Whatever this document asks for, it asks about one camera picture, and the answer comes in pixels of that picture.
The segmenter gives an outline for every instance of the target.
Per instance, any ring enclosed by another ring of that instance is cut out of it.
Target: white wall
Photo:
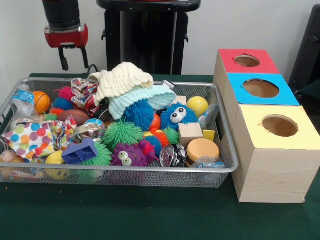
[[[318,0],[202,0],[189,13],[189,43],[183,74],[212,75],[219,48],[267,49],[288,80]],[[95,0],[79,0],[80,18],[89,28],[89,64],[106,68],[101,41],[104,10]],[[0,102],[16,82],[30,73],[63,73],[57,49],[48,46],[41,0],[0,1]],[[84,73],[79,49],[65,50],[69,73]]]

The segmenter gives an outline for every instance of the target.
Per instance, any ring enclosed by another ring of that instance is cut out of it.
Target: light blue knitted cloth
[[[177,95],[170,89],[161,85],[153,85],[150,88],[136,86],[131,91],[109,98],[109,112],[114,120],[120,119],[126,108],[132,104],[148,99],[148,103],[155,110],[168,107],[176,99]]]

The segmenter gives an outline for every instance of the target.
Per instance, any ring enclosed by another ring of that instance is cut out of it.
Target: purple fuzzy creature
[[[146,144],[145,140],[132,145],[118,143],[111,155],[111,166],[146,167],[155,159],[155,154],[152,152],[143,154]]]

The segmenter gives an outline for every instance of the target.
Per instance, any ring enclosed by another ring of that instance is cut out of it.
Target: blue square panel
[[[281,74],[228,73],[240,104],[300,106]]]

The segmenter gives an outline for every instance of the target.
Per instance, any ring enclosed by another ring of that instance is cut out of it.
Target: purple foam block
[[[62,152],[62,158],[66,164],[80,164],[97,155],[98,150],[91,138],[83,139],[80,144],[72,143]]]

